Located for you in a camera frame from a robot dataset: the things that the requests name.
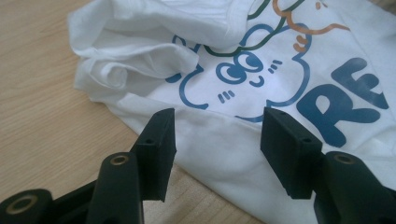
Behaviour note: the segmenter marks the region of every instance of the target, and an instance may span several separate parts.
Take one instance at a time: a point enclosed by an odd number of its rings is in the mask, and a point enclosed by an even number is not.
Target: cartoon eye
[[[256,55],[248,51],[241,52],[233,61],[250,73],[260,72],[264,68],[262,61]]]
[[[248,77],[243,67],[231,63],[220,63],[216,74],[221,81],[232,85],[240,84]]]
[[[244,82],[249,73],[258,73],[264,65],[262,61],[251,52],[241,52],[233,57],[233,63],[220,63],[216,67],[218,78],[228,84],[237,85]]]

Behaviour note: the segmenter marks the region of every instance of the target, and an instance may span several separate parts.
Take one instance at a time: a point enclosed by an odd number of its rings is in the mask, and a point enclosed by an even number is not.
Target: wooden surface
[[[0,1],[0,202],[36,188],[58,198],[94,180],[102,160],[137,137],[73,89],[78,58],[66,15],[87,2]],[[148,224],[260,223],[176,166],[166,202],[145,203],[145,217]]]

